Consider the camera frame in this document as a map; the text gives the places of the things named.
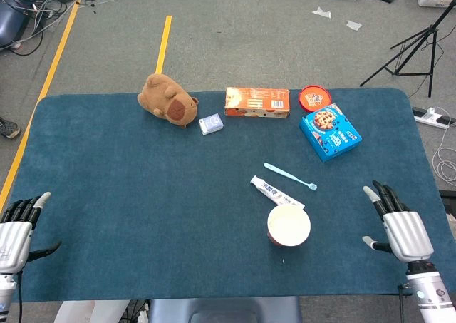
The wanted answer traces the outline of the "white toothpaste tube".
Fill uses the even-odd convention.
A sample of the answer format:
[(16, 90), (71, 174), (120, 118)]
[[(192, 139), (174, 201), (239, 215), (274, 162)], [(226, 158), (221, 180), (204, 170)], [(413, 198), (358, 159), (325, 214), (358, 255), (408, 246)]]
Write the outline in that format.
[(250, 180), (250, 183), (276, 205), (295, 205), (302, 210), (305, 208), (303, 203), (293, 199), (291, 196), (288, 196), (265, 180), (258, 178), (256, 175)]

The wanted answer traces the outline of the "white paper cup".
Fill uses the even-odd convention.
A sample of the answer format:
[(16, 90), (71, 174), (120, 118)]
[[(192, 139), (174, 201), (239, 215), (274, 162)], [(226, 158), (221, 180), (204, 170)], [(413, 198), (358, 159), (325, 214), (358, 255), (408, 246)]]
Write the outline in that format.
[(311, 221), (305, 210), (297, 205), (277, 205), (267, 218), (267, 236), (281, 247), (302, 245), (311, 232)]

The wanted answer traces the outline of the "blue grey seat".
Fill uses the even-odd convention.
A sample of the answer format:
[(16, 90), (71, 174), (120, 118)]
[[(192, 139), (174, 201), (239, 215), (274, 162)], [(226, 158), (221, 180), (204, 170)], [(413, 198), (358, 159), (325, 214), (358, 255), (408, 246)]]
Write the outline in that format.
[(298, 297), (154, 299), (149, 323), (303, 323)]

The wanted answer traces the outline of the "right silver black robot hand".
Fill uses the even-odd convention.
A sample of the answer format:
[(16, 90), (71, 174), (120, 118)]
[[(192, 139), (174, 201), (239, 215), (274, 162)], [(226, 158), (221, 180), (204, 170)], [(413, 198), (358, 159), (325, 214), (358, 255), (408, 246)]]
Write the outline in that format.
[(405, 205), (394, 189), (373, 181), (373, 187), (363, 186), (383, 224), (388, 241), (383, 243), (370, 236), (362, 237), (372, 250), (388, 252), (401, 262), (429, 260), (434, 249), (421, 216)]

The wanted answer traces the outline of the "red round lid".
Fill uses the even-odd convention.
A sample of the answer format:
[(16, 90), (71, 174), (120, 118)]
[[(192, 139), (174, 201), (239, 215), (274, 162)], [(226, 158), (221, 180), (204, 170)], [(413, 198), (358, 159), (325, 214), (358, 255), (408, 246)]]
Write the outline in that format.
[(331, 103), (331, 94), (322, 86), (306, 86), (300, 91), (299, 104), (306, 112), (318, 111)]

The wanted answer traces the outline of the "black tripod stand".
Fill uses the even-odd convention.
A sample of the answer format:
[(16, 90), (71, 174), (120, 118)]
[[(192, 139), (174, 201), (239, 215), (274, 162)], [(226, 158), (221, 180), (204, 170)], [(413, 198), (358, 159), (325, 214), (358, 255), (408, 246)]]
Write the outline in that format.
[[(432, 88), (433, 88), (433, 79), (434, 79), (434, 69), (436, 63), (443, 56), (436, 58), (436, 50), (439, 46), (439, 40), (437, 38), (439, 25), (443, 22), (446, 16), (451, 12), (452, 9), (456, 7), (456, 0), (452, 0), (448, 7), (443, 11), (443, 13), (437, 18), (437, 20), (426, 27), (425, 29), (413, 34), (412, 36), (402, 40), (390, 47), (390, 50), (393, 50), (396, 47), (400, 47), (399, 52), (394, 55), (389, 61), (382, 65), (377, 71), (367, 77), (359, 86), (363, 87), (380, 72), (386, 71), (392, 76), (397, 77), (414, 77), (414, 76), (423, 76), (423, 82), (428, 80), (428, 98), (432, 97)], [(403, 69), (412, 59), (412, 57), (419, 51), (424, 50), (427, 46), (431, 46), (430, 54), (430, 68), (428, 71), (423, 72), (403, 72)]]

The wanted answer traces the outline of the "grey shoe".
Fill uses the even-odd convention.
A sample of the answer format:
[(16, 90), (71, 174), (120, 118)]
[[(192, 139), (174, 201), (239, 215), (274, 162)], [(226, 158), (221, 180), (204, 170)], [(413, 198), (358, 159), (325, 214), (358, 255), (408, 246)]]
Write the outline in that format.
[(15, 122), (0, 117), (0, 135), (12, 140), (18, 136), (20, 132), (21, 129)]

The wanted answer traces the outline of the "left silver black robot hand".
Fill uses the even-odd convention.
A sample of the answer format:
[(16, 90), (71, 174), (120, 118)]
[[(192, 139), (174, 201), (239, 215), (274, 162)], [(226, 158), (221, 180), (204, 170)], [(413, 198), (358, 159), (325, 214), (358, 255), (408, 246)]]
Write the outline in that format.
[(0, 217), (0, 275), (20, 273), (26, 263), (53, 254), (61, 241), (42, 250), (30, 251), (31, 238), (38, 219), (51, 192), (17, 200), (8, 206)]

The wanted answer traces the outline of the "small grey-blue card box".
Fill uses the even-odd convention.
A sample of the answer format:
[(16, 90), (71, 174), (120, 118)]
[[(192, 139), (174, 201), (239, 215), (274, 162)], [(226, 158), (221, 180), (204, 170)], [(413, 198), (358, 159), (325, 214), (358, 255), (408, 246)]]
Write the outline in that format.
[(212, 114), (210, 116), (200, 118), (198, 120), (200, 130), (203, 135), (210, 133), (215, 133), (223, 129), (224, 124), (218, 113)]

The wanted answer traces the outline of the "short yellow floor tape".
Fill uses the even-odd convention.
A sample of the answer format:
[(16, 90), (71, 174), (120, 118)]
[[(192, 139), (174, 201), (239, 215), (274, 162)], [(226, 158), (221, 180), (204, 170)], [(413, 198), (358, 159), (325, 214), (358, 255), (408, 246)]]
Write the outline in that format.
[(164, 24), (164, 28), (162, 31), (160, 48), (159, 48), (159, 52), (157, 55), (157, 62), (156, 62), (156, 67), (155, 67), (156, 74), (161, 74), (163, 71), (163, 67), (165, 65), (165, 57), (166, 57), (166, 51), (167, 51), (167, 44), (168, 44), (168, 40), (169, 40), (169, 36), (170, 36), (171, 25), (172, 25), (172, 16), (167, 15), (165, 17), (165, 24)]

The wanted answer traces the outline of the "dark blue machine base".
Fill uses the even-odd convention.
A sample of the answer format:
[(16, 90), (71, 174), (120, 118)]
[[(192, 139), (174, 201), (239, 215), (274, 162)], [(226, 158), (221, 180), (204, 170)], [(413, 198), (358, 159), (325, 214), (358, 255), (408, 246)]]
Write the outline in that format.
[(19, 37), (33, 0), (0, 0), (0, 48), (7, 47)]

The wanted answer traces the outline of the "brown capybara plush toy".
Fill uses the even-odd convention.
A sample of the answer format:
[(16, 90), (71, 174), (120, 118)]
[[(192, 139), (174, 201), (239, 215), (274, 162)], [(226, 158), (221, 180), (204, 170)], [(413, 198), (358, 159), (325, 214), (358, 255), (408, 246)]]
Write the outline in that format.
[(149, 113), (181, 128), (197, 116), (199, 100), (165, 74), (149, 75), (137, 100)]

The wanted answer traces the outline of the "white robot body shell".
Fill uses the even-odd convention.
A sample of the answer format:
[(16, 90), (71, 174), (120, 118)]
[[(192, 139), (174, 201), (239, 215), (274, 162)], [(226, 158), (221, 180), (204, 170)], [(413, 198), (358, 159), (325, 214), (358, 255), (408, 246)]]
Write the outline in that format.
[(53, 323), (119, 323), (130, 300), (64, 301)]

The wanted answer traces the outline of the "white power strip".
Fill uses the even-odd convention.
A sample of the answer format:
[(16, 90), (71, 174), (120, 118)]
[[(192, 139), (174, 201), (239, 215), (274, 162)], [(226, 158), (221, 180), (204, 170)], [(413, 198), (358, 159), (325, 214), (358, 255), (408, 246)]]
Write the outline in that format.
[(428, 109), (413, 107), (414, 119), (417, 123), (422, 123), (435, 128), (447, 129), (451, 126), (456, 127), (456, 118), (435, 112), (435, 108)]

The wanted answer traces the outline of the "long yellow floor tape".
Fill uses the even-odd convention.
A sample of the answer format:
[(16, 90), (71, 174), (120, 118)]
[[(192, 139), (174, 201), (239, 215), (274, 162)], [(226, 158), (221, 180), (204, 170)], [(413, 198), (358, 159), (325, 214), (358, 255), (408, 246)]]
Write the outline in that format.
[(51, 87), (53, 78), (55, 76), (56, 70), (58, 68), (59, 62), (61, 60), (61, 57), (63, 55), (64, 49), (66, 47), (66, 42), (68, 40), (68, 37), (70, 35), (73, 22), (76, 18), (76, 14), (78, 12), (80, 6), (80, 0), (75, 0), (71, 6), (68, 8), (70, 10), (70, 14), (66, 23), (66, 26), (63, 30), (63, 33), (61, 35), (61, 40), (59, 42), (59, 45), (56, 49), (56, 52), (54, 53), (54, 57), (52, 60), (52, 63), (50, 65), (50, 68), (48, 70), (48, 73), (46, 75), (45, 81), (43, 83), (43, 86), (41, 88), (41, 91), (38, 95), (38, 98), (36, 99), (35, 105), (33, 107), (33, 110), (31, 112), (31, 117), (28, 120), (28, 124), (26, 126), (25, 131), (21, 135), (21, 140), (18, 146), (18, 149), (15, 153), (14, 159), (12, 160), (11, 167), (6, 175), (6, 179), (3, 183), (3, 187), (0, 192), (0, 212), (4, 209), (5, 205), (7, 204), (7, 200), (9, 199), (9, 194), (11, 192), (11, 188), (14, 184), (16, 174), (18, 172), (19, 166), (21, 164), (22, 157), (24, 156), (26, 144), (29, 138), (29, 132), (31, 129), (31, 124), (33, 121), (33, 117), (36, 111), (36, 108), (41, 100), (43, 100), (49, 91), (49, 88)]

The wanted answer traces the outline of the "orange biscuit box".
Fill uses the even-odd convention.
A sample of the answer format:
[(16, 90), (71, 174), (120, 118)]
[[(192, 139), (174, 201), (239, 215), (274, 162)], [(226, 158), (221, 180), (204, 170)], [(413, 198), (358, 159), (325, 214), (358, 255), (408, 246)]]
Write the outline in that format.
[(287, 118), (290, 93), (283, 88), (228, 87), (224, 113), (236, 117)]

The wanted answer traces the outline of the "dark blue table mat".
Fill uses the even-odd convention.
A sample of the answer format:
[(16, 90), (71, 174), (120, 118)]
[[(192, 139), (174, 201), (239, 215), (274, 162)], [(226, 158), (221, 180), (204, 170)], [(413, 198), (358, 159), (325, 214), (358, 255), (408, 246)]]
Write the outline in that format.
[[(133, 94), (43, 99), (11, 199), (51, 192), (31, 246), (61, 246), (27, 264), (24, 301), (392, 294), (405, 265), (362, 240), (386, 241), (363, 192), (373, 180), (420, 214), (432, 261), (456, 292), (456, 242), (407, 96), (331, 90), (362, 141), (327, 162), (299, 128), (298, 96), (287, 118), (223, 117), (209, 135), (150, 115)], [(250, 183), (255, 175), (305, 205), (302, 245), (269, 240), (277, 205)]]

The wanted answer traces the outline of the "light blue toothbrush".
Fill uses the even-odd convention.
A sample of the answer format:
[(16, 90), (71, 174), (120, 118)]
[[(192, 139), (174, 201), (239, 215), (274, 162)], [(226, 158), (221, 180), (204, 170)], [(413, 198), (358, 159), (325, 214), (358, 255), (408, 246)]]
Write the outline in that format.
[(288, 173), (286, 172), (285, 170), (282, 170), (272, 164), (269, 164), (269, 163), (264, 163), (264, 167), (268, 170), (271, 170), (277, 174), (280, 174), (288, 179), (291, 179), (291, 180), (294, 180), (298, 183), (301, 183), (302, 185), (305, 185), (308, 189), (312, 190), (312, 191), (316, 191), (318, 189), (318, 186), (314, 183), (306, 183), (304, 182), (303, 180), (297, 178), (296, 176), (292, 175), (291, 173)]

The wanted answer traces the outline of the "blue cookie box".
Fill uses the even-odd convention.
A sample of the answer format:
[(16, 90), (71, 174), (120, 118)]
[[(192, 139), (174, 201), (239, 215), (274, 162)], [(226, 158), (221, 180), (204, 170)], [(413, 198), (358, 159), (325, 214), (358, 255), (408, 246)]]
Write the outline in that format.
[(354, 149), (362, 141), (335, 103), (302, 117), (299, 127), (322, 162)]

